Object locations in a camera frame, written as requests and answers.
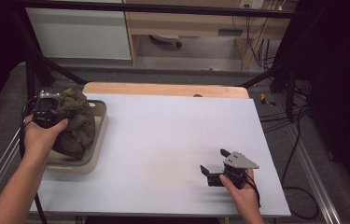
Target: gray floor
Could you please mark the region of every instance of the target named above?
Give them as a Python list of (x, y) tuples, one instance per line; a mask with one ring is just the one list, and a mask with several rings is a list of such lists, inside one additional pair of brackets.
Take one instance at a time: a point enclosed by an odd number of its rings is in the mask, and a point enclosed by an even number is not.
[[(148, 36), (143, 36), (139, 49), (139, 60), (136, 65), (124, 62), (111, 65), (113, 62), (106, 62), (106, 64), (90, 68), (88, 63), (85, 63), (82, 68), (68, 64), (68, 69), (80, 77), (93, 81), (224, 86), (241, 84), (262, 72), (262, 69), (256, 66), (249, 69), (241, 66), (240, 56), (231, 38), (181, 37), (181, 41), (183, 47), (177, 49), (174, 44), (162, 43)], [(0, 159), (17, 131), (21, 119), (21, 108), (26, 100), (24, 76), (23, 66), (15, 68), (0, 94)], [(57, 76), (57, 78), (59, 79), (57, 85), (67, 83), (66, 78), (61, 76)], [(255, 100), (260, 116), (281, 112), (278, 106), (262, 104), (260, 101), (262, 93), (266, 94), (267, 100), (270, 102), (278, 103), (278, 100), (284, 99), (285, 92), (276, 95), (270, 93), (268, 88), (270, 83), (271, 81), (267, 79), (249, 89), (250, 97)], [(308, 83), (299, 80), (298, 85), (308, 90)], [(296, 97), (295, 101), (298, 105), (305, 104), (302, 97)], [(274, 124), (274, 122), (264, 122), (262, 128), (267, 129)], [(294, 140), (287, 126), (266, 132), (266, 139), (278, 176), (282, 176)], [(301, 119), (301, 140), (322, 178), (342, 223), (350, 223), (350, 177), (340, 163), (329, 160), (324, 141), (321, 139), (313, 118), (305, 116)], [(10, 165), (0, 189), (16, 169), (18, 163), (19, 158), (17, 157)], [(286, 186), (301, 187), (312, 192), (297, 153), (289, 166), (285, 183)], [(314, 212), (313, 202), (300, 192), (289, 191), (287, 201), (292, 209), (302, 215), (310, 216)], [(49, 223), (74, 223), (74, 217), (68, 216), (48, 215), (48, 219)], [(292, 216), (281, 217), (277, 220), (268, 218), (266, 221), (270, 223), (326, 223), (321, 214), (313, 220)], [(241, 222), (239, 218), (231, 220), (231, 223), (239, 222)], [(38, 223), (38, 217), (31, 215), (28, 223)]]

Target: storage box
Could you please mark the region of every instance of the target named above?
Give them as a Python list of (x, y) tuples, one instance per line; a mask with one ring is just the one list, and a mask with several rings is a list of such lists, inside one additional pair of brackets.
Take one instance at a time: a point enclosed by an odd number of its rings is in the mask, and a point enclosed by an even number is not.
[(105, 136), (108, 117), (105, 102), (95, 100), (89, 100), (88, 102), (95, 116), (95, 136), (93, 142), (86, 149), (84, 157), (77, 160), (52, 150), (49, 154), (46, 170), (86, 174), (95, 168)]

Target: olive green fabric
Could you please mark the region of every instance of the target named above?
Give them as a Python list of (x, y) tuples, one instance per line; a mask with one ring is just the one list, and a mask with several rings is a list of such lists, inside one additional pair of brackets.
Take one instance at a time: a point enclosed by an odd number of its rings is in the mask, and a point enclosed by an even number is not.
[(81, 160), (95, 136), (95, 117), (87, 97), (79, 90), (68, 89), (57, 109), (58, 113), (74, 113), (65, 130), (57, 137), (53, 150)]

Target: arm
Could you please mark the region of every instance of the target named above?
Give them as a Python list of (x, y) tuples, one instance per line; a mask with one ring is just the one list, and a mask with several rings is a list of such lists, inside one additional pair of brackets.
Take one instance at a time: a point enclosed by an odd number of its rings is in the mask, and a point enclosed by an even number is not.
[[(247, 174), (254, 179), (253, 170), (247, 170)], [(246, 184), (242, 189), (238, 189), (224, 175), (220, 176), (220, 180), (231, 194), (233, 201), (235, 202), (236, 209), (246, 224), (264, 223), (261, 213), (259, 212), (257, 195), (253, 188)]]
[(49, 152), (67, 119), (50, 129), (31, 122), (25, 127), (25, 154), (0, 194), (0, 223), (24, 223), (40, 186)]

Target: white table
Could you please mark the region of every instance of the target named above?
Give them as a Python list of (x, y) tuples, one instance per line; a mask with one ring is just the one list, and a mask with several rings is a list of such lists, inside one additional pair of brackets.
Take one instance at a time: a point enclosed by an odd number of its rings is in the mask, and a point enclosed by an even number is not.
[(251, 99), (86, 93), (107, 105), (108, 126), (89, 174), (45, 172), (43, 210), (96, 216), (238, 216), (225, 188), (208, 187), (200, 164), (223, 170), (221, 148), (259, 165), (264, 217), (288, 217)]

